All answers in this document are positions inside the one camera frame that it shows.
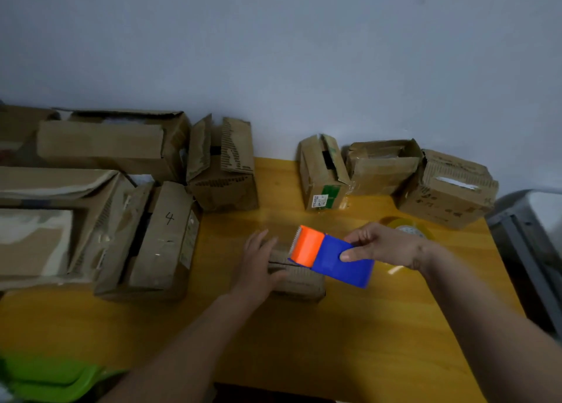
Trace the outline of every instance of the white wall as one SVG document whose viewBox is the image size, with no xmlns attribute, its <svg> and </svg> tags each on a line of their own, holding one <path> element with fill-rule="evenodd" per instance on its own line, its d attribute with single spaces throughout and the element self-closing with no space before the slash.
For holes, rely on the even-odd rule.
<svg viewBox="0 0 562 403">
<path fill-rule="evenodd" d="M 501 193 L 562 188 L 561 23 L 560 0 L 0 0 L 0 99 L 241 117 L 266 157 L 416 137 Z"/>
</svg>

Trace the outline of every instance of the wooden table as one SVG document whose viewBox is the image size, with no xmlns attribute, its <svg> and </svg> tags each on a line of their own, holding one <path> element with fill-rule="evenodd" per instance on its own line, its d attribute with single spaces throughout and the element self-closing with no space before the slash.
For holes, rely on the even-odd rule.
<svg viewBox="0 0 562 403">
<path fill-rule="evenodd" d="M 137 366 L 227 291 L 254 230 L 290 243 L 299 224 L 343 237 L 365 222 L 406 216 L 389 197 L 366 196 L 350 197 L 345 210 L 305 212 L 297 166 L 257 158 L 261 209 L 204 215 L 181 302 L 105 302 L 83 287 L 11 292 L 0 300 L 0 348 Z M 522 313 L 484 220 L 463 231 L 425 225 Z M 328 278 L 318 305 L 268 300 L 228 346 L 215 379 L 347 402 L 484 401 L 422 277 L 389 269 L 376 263 L 367 289 Z"/>
</svg>

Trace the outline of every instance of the green label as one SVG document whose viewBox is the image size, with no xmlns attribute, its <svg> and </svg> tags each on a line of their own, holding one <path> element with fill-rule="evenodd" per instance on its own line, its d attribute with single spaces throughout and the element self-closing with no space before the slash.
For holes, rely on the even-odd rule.
<svg viewBox="0 0 562 403">
<path fill-rule="evenodd" d="M 334 200 L 338 197 L 338 193 L 340 192 L 341 186 L 324 186 L 322 189 L 322 194 L 328 195 L 328 201 L 326 202 L 326 206 L 320 209 L 331 209 L 334 206 Z"/>
</svg>

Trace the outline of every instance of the person's right hand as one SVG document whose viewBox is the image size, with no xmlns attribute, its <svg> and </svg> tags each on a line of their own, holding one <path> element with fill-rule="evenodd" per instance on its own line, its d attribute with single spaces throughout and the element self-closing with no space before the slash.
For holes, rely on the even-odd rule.
<svg viewBox="0 0 562 403">
<path fill-rule="evenodd" d="M 403 265 L 419 270 L 423 261 L 431 257 L 437 246 L 427 239 L 386 227 L 378 222 L 369 222 L 355 229 L 344 240 L 356 246 L 343 251 L 341 261 L 362 259 L 382 261 L 392 265 Z"/>
</svg>

